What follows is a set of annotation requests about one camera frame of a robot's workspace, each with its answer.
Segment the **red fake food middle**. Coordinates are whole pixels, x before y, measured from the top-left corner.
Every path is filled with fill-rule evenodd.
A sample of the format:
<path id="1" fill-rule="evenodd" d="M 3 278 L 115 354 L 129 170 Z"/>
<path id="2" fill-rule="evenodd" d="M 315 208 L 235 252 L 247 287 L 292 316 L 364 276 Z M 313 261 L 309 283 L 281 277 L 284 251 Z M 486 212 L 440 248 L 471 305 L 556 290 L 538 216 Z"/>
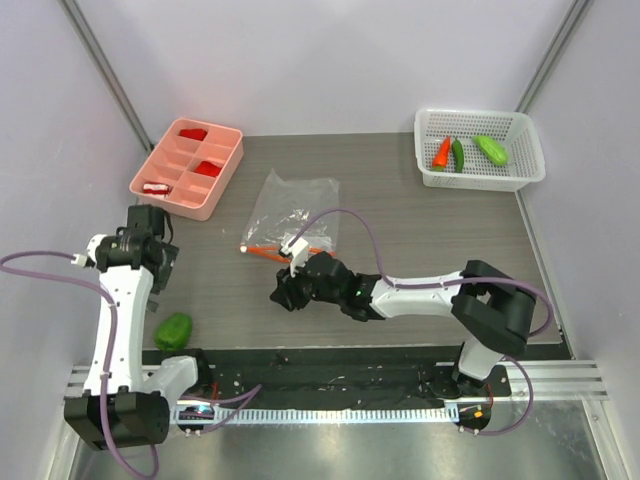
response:
<path id="1" fill-rule="evenodd" d="M 222 171 L 222 167 L 209 161 L 201 161 L 194 169 L 199 175 L 217 178 Z"/>

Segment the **pink compartment tray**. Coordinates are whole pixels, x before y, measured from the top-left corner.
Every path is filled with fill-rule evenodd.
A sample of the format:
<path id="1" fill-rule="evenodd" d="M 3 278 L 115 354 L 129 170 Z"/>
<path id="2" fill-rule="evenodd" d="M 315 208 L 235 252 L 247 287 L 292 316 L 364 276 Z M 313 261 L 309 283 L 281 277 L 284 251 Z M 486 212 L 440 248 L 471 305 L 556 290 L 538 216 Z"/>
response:
<path id="1" fill-rule="evenodd" d="M 179 136 L 181 129 L 203 128 L 206 138 L 195 141 Z M 179 118 L 162 136 L 129 184 L 143 204 L 159 206 L 172 215 L 208 220 L 244 156 L 243 133 L 232 127 Z M 201 161 L 222 167 L 217 178 L 194 172 Z M 172 187 L 166 198 L 144 195 L 144 183 Z"/>

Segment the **green fake pepper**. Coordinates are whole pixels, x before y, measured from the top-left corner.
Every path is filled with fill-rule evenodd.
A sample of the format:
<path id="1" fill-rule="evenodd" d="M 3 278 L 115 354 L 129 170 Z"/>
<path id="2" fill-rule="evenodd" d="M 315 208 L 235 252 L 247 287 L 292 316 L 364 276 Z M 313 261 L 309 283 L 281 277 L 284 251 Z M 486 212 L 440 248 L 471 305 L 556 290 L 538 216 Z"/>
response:
<path id="1" fill-rule="evenodd" d="M 192 317 L 184 313 L 174 313 L 163 320 L 154 331 L 155 346 L 165 352 L 185 348 L 193 330 Z"/>

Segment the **red fake food top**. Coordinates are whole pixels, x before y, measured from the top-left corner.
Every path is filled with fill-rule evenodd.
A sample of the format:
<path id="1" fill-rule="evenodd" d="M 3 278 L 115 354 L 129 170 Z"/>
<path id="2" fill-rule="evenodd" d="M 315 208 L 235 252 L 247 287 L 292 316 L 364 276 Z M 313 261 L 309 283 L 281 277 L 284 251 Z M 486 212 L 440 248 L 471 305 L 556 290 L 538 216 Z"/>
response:
<path id="1" fill-rule="evenodd" d="M 180 137 L 199 141 L 199 142 L 202 142 L 206 138 L 207 134 L 208 134 L 208 131 L 203 128 L 188 128 L 188 129 L 181 129 L 179 131 Z"/>

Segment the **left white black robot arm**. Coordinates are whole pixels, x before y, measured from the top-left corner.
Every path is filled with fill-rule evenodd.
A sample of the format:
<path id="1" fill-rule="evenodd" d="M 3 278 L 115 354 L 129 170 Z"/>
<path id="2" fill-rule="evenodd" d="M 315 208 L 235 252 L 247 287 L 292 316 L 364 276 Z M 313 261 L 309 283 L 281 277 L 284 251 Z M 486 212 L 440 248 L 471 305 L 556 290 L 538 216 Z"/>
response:
<path id="1" fill-rule="evenodd" d="M 98 270 L 101 299 L 95 348 L 79 396 L 66 400 L 64 418 L 93 450 L 162 443 L 170 415 L 185 393 L 205 397 L 213 375 L 200 349 L 180 347 L 146 375 L 142 337 L 149 298 L 164 290 L 179 249 L 168 212 L 129 207 L 115 234 L 93 236 L 76 263 Z"/>

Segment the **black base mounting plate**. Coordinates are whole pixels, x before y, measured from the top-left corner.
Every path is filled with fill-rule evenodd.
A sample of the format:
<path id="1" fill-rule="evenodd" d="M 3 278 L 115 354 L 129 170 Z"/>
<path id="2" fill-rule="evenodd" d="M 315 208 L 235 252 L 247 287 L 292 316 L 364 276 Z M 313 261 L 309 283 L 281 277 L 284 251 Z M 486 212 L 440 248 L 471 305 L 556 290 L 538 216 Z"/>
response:
<path id="1" fill-rule="evenodd" d="M 355 347 L 303 349 L 191 349 L 210 373 L 205 389 L 226 399 L 254 387 L 248 404 L 267 410 L 408 410 L 439 408 L 447 400 L 507 398 L 505 367 L 496 366 L 484 387 L 458 386 L 456 347 Z"/>

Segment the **green fake pea pod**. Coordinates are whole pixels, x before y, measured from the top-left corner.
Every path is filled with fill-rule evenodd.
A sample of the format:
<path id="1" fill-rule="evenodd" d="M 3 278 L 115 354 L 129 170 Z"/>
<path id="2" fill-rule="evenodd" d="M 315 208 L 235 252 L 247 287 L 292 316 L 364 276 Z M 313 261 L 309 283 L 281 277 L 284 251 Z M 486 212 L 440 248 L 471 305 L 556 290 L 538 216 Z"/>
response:
<path id="1" fill-rule="evenodd" d="M 506 149 L 492 137 L 477 135 L 473 137 L 473 141 L 492 164 L 497 166 L 508 164 L 509 155 Z"/>

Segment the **dark green fake chili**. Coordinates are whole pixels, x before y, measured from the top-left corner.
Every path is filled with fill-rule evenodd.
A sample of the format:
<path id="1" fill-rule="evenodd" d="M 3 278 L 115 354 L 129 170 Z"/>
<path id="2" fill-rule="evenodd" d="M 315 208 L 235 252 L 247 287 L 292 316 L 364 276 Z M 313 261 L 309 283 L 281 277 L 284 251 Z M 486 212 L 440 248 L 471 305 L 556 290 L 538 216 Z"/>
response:
<path id="1" fill-rule="evenodd" d="M 451 144 L 451 152 L 455 162 L 455 172 L 462 173 L 465 163 L 465 154 L 462 143 L 455 138 Z"/>

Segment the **white perforated plastic basket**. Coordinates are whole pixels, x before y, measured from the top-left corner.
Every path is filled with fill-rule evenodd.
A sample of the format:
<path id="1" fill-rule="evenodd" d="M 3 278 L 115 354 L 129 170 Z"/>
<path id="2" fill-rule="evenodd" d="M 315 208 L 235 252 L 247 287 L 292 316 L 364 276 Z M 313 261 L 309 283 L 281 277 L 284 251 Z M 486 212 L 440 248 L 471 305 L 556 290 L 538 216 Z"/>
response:
<path id="1" fill-rule="evenodd" d="M 492 164 L 474 143 L 477 135 L 499 142 L 509 155 L 508 164 Z M 457 138 L 463 145 L 462 173 L 455 172 L 451 148 L 445 170 L 431 169 L 446 137 L 451 144 Z M 417 166 L 427 187 L 516 192 L 546 175 L 538 134 L 531 118 L 523 113 L 423 108 L 415 114 L 414 143 Z"/>

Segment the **aluminium frame rail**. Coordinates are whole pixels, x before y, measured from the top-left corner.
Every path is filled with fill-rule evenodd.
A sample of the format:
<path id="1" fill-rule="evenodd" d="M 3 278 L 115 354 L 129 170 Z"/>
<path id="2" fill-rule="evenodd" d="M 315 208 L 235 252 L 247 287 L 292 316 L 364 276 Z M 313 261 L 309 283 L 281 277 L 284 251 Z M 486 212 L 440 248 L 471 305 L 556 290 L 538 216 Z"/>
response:
<path id="1" fill-rule="evenodd" d="M 505 368 L 506 373 L 498 380 L 507 378 L 515 399 L 524 401 L 527 387 L 524 374 L 512 362 L 502 361 L 499 365 Z M 530 379 L 537 400 L 609 400 L 602 374 L 594 360 L 533 360 L 520 361 L 520 365 Z M 63 395 L 65 400 L 81 395 L 88 372 L 88 366 L 72 368 Z"/>

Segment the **clear orange zip top bag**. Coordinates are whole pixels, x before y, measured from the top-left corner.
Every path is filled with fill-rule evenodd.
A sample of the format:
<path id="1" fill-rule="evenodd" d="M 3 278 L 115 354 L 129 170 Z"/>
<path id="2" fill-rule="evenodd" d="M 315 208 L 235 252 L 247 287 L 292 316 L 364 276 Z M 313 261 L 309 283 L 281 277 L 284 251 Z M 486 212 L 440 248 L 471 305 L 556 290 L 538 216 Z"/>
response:
<path id="1" fill-rule="evenodd" d="M 242 234 L 239 250 L 279 263 L 283 243 L 311 218 L 340 206 L 340 183 L 333 178 L 284 180 L 275 171 L 267 176 Z"/>

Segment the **orange fake carrot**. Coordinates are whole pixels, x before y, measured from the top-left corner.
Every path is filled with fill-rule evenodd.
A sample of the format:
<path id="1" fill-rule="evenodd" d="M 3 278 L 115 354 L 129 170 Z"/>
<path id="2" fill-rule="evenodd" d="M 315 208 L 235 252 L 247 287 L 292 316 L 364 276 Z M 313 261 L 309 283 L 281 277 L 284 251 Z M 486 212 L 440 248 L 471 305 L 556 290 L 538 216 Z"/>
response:
<path id="1" fill-rule="evenodd" d="M 451 148 L 451 138 L 446 137 L 440 145 L 438 152 L 432 160 L 431 169 L 433 171 L 444 171 L 448 164 L 449 152 Z"/>

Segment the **red white fake food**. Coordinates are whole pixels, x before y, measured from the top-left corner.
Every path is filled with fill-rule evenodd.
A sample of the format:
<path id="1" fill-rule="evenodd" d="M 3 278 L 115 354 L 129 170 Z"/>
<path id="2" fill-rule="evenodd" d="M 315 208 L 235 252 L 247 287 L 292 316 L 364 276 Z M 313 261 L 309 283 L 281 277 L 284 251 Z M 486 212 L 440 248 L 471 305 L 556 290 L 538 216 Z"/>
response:
<path id="1" fill-rule="evenodd" d="M 166 198 L 171 193 L 172 187 L 162 183 L 147 182 L 142 186 L 142 193 L 155 197 Z"/>

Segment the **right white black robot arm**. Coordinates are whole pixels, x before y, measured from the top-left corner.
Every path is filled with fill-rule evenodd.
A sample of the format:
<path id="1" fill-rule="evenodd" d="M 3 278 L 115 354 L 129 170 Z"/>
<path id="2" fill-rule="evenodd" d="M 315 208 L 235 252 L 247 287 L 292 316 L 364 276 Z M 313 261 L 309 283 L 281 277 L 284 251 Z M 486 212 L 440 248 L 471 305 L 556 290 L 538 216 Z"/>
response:
<path id="1" fill-rule="evenodd" d="M 442 399 L 484 393 L 496 364 L 525 352 L 536 306 L 535 294 L 480 260 L 440 277 L 385 279 L 356 273 L 325 252 L 279 270 L 270 299 L 288 311 L 312 301 L 332 304 L 360 322 L 401 316 L 458 321 L 470 337 L 444 385 L 429 384 Z"/>

